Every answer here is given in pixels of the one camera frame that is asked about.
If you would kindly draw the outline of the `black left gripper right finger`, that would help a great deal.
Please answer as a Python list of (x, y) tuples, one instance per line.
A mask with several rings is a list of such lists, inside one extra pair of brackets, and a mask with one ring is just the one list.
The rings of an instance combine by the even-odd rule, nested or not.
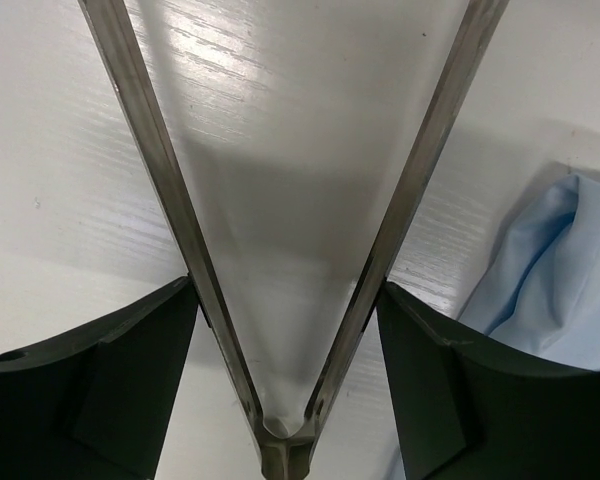
[(377, 318), (410, 479), (600, 479), (600, 371), (541, 359), (394, 283)]

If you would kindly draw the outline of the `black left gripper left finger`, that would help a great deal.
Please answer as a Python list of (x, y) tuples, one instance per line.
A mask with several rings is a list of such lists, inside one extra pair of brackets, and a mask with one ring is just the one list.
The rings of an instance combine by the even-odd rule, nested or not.
[(0, 479), (156, 475), (196, 321), (178, 278), (0, 355)]

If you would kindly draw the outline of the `metal food tongs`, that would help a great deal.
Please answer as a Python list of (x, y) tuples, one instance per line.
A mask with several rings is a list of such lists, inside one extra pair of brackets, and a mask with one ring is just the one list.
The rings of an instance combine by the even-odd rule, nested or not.
[(344, 318), (294, 434), (265, 425), (262, 404), (229, 313), (128, 10), (122, 1), (83, 1), (86, 22), (198, 294), (253, 434), (266, 479), (304, 479), (315, 447), (457, 116), (506, 10), (469, 2), (426, 114), (356, 283)]

